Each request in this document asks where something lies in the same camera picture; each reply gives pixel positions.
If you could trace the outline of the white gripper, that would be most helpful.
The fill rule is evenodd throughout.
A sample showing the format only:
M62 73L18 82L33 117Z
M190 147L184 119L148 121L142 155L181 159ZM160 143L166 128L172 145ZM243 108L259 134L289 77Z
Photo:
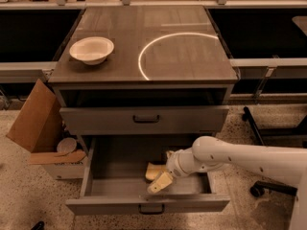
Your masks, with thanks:
M170 186L173 183L173 177L186 177L193 173L208 173L224 168L223 163L201 162L195 157L192 149L167 150L166 157L168 172L158 174L147 189L149 194L156 194Z

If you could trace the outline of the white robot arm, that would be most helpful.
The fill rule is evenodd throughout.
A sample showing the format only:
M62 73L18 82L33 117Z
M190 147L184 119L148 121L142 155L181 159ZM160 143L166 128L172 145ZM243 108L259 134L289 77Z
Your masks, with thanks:
M307 149L235 145L202 136L194 141L191 148L168 154L166 169L156 175L148 192L158 193L176 178L215 171L226 164L296 188L289 230L307 227Z

